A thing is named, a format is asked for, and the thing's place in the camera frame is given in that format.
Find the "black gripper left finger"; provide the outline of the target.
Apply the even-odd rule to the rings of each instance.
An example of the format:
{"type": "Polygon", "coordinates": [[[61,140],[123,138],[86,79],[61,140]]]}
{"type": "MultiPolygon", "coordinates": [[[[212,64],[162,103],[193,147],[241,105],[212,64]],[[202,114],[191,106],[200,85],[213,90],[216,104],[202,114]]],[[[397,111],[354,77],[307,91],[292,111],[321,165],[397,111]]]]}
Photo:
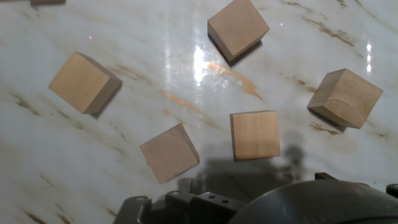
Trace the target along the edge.
{"type": "Polygon", "coordinates": [[[211,192],[195,195],[176,190],[156,202],[148,196],[126,199],[114,224],[228,223],[245,205],[244,202],[211,192]]]}

